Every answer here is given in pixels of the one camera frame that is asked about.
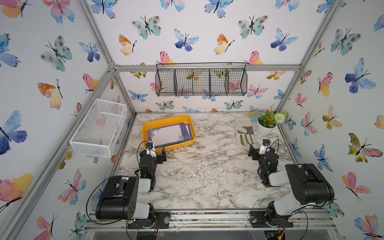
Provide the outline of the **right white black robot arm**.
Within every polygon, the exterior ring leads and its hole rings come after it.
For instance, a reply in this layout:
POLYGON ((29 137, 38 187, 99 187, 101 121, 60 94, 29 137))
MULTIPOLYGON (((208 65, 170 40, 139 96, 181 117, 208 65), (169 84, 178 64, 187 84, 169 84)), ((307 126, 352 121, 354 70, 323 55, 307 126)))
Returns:
POLYGON ((335 193, 313 164, 287 164, 278 170, 277 150, 261 145, 259 149, 250 145, 248 156, 259 163, 258 176, 267 188, 290 186, 291 192, 279 200, 271 201, 265 210, 250 212, 253 228, 292 228, 290 218, 307 207, 321 208, 334 199, 335 193))

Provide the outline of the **yellow plastic storage tray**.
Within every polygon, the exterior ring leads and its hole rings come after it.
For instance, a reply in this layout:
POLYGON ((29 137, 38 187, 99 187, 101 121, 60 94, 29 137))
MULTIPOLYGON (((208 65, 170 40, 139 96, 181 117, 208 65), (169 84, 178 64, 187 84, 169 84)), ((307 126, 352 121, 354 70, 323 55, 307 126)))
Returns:
POLYGON ((194 123, 187 115, 151 121, 142 127, 144 147, 152 143, 157 153, 190 146, 196 138, 194 123))

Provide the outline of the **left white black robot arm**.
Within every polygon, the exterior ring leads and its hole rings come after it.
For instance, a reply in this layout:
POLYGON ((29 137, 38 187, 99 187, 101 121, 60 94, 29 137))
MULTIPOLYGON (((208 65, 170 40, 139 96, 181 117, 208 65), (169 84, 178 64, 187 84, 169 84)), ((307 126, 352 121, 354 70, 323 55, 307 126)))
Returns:
POLYGON ((157 153, 148 147, 139 156, 139 169, 134 176, 112 176, 99 184, 105 188, 98 197, 96 219, 89 218, 92 223, 109 225, 126 220, 127 228, 158 229, 159 221, 153 204, 138 202, 138 195, 154 190, 157 165, 167 160, 166 150, 161 148, 157 153))

